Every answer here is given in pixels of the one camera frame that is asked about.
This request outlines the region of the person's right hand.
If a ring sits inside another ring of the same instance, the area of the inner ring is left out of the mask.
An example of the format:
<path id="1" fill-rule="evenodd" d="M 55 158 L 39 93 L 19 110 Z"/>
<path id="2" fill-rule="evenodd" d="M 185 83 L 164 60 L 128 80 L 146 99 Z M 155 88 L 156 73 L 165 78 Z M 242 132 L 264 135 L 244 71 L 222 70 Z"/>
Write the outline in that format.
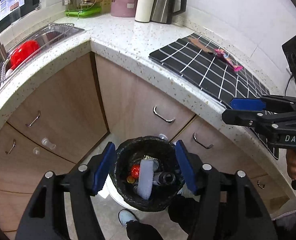
<path id="1" fill-rule="evenodd" d="M 296 151 L 287 149 L 287 173 L 292 180 L 296 180 Z"/>

